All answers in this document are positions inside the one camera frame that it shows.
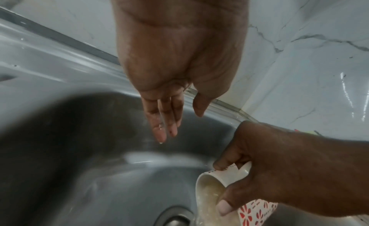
drain strainer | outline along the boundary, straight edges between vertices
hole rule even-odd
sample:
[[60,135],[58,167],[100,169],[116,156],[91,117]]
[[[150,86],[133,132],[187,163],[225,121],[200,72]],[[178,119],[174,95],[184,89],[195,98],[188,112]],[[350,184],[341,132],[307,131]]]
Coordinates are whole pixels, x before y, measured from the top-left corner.
[[192,219],[192,212],[181,206],[174,206],[163,211],[154,226],[189,226]]

white cup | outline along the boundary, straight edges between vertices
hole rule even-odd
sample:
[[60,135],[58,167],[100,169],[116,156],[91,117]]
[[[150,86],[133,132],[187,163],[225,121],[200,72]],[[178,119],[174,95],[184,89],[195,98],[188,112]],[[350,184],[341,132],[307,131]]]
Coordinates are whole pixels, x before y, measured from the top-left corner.
[[240,169],[235,164],[223,171],[209,171],[199,176],[196,182],[196,203],[201,226],[250,226],[262,225],[276,210],[277,203],[261,199],[251,201],[226,217],[221,217],[216,211],[218,198],[230,184],[245,178],[251,169],[251,162]]

fingers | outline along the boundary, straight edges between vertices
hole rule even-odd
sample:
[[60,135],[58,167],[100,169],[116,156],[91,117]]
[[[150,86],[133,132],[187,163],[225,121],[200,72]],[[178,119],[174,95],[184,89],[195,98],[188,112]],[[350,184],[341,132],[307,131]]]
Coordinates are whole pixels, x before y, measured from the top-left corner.
[[157,100],[146,100],[141,98],[143,111],[146,115],[147,120],[151,125],[151,129],[154,133],[156,140],[159,143],[163,143],[166,140],[166,132],[164,129],[164,124],[160,117],[160,112],[158,108]]
[[172,96],[172,109],[174,113],[174,118],[176,120],[177,128],[181,126],[183,106],[185,104],[185,97],[183,92],[179,95]]
[[170,136],[174,137],[177,135],[177,124],[174,118],[174,112],[172,109],[172,103],[170,97],[161,99],[159,101],[159,111],[165,121],[166,128]]
[[221,216],[237,210],[241,206],[255,199],[257,196],[257,185],[253,181],[251,174],[246,178],[229,185],[223,195],[220,197],[219,203],[216,205]]
[[244,149],[240,146],[239,138],[233,137],[222,155],[213,164],[215,170],[223,170],[229,165],[236,163],[237,167],[250,161],[250,158],[245,155]]
[[193,99],[193,109],[195,114],[199,117],[202,117],[212,100],[213,98],[209,98],[201,93],[197,93],[195,99]]

